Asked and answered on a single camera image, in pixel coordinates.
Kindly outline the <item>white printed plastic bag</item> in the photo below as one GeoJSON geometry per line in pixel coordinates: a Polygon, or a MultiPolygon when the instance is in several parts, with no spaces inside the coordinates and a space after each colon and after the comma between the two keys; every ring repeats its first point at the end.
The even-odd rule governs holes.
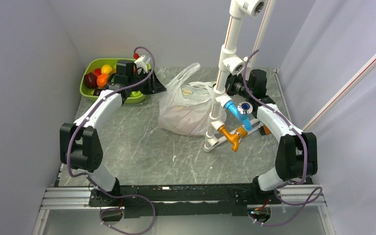
{"type": "Polygon", "coordinates": [[[200,68],[199,63],[192,63],[165,85],[166,91],[159,99],[159,127],[185,136],[206,134],[215,83],[187,82],[200,68]]]}

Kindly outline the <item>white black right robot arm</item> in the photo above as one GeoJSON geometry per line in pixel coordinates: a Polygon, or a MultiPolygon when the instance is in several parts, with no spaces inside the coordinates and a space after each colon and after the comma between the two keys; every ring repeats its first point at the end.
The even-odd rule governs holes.
{"type": "Polygon", "coordinates": [[[294,126],[279,111],[266,93],[266,76],[263,70],[251,70],[248,80],[242,74],[229,75],[225,85],[227,95],[239,95],[245,101],[238,105],[228,101],[224,108],[241,121],[256,118],[262,124],[261,135],[271,133],[278,141],[274,167],[253,179],[250,196],[256,203],[264,202],[269,191],[287,184],[303,184],[308,176],[318,171],[316,136],[294,126]]]}

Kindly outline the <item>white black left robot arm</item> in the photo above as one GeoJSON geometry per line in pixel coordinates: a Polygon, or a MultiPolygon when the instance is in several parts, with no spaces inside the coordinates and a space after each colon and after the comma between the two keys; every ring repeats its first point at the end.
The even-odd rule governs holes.
{"type": "Polygon", "coordinates": [[[98,131],[133,92],[156,94],[166,90],[157,80],[154,67],[155,63],[148,66],[142,58],[118,60],[116,73],[108,76],[92,106],[73,123],[64,123],[60,128],[60,160],[68,174],[86,177],[110,206],[121,199],[120,182],[103,162],[98,131]]]}

